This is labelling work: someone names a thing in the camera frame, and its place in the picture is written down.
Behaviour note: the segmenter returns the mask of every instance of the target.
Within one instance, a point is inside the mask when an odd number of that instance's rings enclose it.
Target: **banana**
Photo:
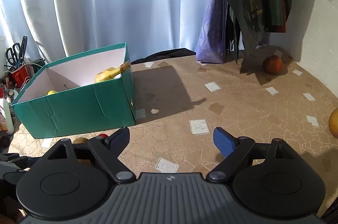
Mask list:
[[[125,72],[130,66],[131,63],[127,61],[124,64],[120,65],[118,68],[114,67],[107,68],[106,70],[100,72],[98,75],[95,76],[94,82],[99,83],[110,79],[114,79],[115,76]]]

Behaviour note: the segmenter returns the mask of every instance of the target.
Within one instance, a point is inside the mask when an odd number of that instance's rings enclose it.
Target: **cardboard box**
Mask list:
[[[13,109],[35,139],[135,125],[131,69],[94,84],[98,73],[127,60],[124,43],[49,63],[23,88],[12,103]],[[50,90],[58,93],[47,95]]]

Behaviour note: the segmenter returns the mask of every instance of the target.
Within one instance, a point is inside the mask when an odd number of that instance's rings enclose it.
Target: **black circular cover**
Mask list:
[[[88,213],[108,190],[107,178],[96,168],[58,159],[36,163],[19,181],[16,195],[36,217],[61,220]]]
[[[242,170],[234,178],[233,190],[246,207],[273,218],[316,212],[325,197],[321,178],[296,158],[274,158]]]

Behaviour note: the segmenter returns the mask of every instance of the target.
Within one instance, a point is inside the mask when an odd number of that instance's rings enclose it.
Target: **white bottle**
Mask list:
[[[7,100],[3,97],[2,88],[0,88],[0,126],[1,130],[7,134],[11,135],[14,133],[10,107]]]

